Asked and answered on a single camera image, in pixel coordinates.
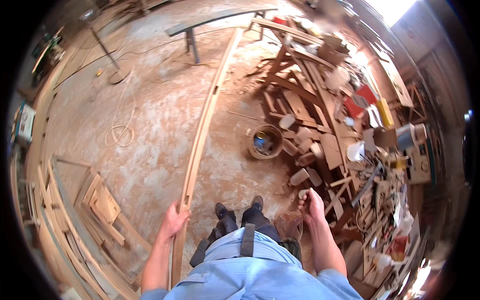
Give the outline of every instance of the dark trousers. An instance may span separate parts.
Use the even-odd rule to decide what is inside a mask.
[[[247,209],[242,216],[241,226],[245,227],[245,223],[250,223],[255,225],[255,231],[263,233],[264,235],[270,237],[276,242],[280,242],[280,237],[276,228],[270,224],[270,220],[267,219],[263,213],[256,207],[250,207]],[[237,218],[233,210],[227,211],[225,216],[218,221],[216,227],[213,228],[212,233],[208,237],[208,241],[213,243],[217,239],[237,230]]]

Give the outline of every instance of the concrete floor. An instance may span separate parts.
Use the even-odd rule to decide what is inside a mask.
[[[268,2],[291,7],[284,1]],[[183,35],[170,38],[164,30],[193,16],[250,5],[232,0],[200,0],[194,8],[191,1],[168,3],[146,17],[115,28],[113,33],[105,34],[104,40],[110,50],[117,50],[116,55],[128,51],[140,53],[182,38]],[[248,26],[251,17],[241,15],[212,22],[198,27],[196,33]],[[197,36],[202,62],[221,59],[233,30]],[[291,208],[291,199],[295,198],[295,192],[286,186],[290,175],[286,161],[282,157],[253,159],[245,145],[246,131],[264,123],[264,113],[263,99],[254,95],[258,84],[252,78],[244,78],[244,74],[259,60],[273,57],[278,51],[277,46],[267,43],[269,38],[259,42],[257,38],[255,31],[244,34],[230,64],[231,77],[224,83],[216,105],[194,190],[182,277],[191,270],[188,261],[196,245],[217,222],[216,202],[235,210],[240,224],[241,214],[257,194],[264,197],[264,213],[271,220]],[[131,88],[127,88],[122,99],[125,82],[109,85],[105,75],[95,78],[97,70],[108,64],[107,58],[81,69],[56,89],[42,151],[44,160],[56,153],[95,166],[125,216],[150,243],[166,208],[181,195],[192,141],[216,72],[216,64],[188,68],[193,58],[184,51],[185,41],[181,40],[145,54],[122,56],[134,65]],[[127,147],[106,146],[107,131],[112,125],[127,123],[132,106],[135,108],[130,124],[134,130],[132,143]],[[127,132],[121,142],[129,140]],[[78,170],[65,169],[66,184],[74,186],[75,183],[68,181],[74,181],[75,176],[78,179],[78,174]],[[118,265],[134,275],[142,269],[148,253],[128,234],[126,240],[127,247],[118,245],[109,250]]]

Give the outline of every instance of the hand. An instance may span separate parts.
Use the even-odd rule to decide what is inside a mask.
[[[192,212],[189,210],[177,213],[178,200],[172,202],[167,208],[165,217],[163,218],[160,229],[158,230],[158,236],[161,236],[166,239],[173,238],[177,232],[180,231],[183,223],[188,222]]]
[[[312,188],[299,200],[298,209],[302,214],[303,220],[308,225],[319,224],[325,220],[324,202]]]

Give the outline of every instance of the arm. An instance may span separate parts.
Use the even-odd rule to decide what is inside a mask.
[[[167,209],[160,229],[155,237],[152,252],[148,257],[142,274],[140,287],[142,293],[162,288],[168,290],[168,255],[170,253],[170,242],[180,231],[183,224],[188,222],[190,210],[177,213],[177,201],[174,201]]]
[[[325,269],[335,269],[347,276],[347,267],[340,249],[335,244],[324,215],[324,203],[313,189],[299,200],[298,209],[310,229],[313,242],[313,263],[317,274]]]

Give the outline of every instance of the shoe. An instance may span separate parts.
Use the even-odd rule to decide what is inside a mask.
[[[215,215],[219,220],[223,219],[223,217],[227,215],[227,211],[228,210],[225,205],[221,204],[220,202],[215,204]]]
[[[258,208],[259,211],[262,211],[264,208],[264,199],[262,196],[255,196],[255,198],[252,201],[252,207]]]

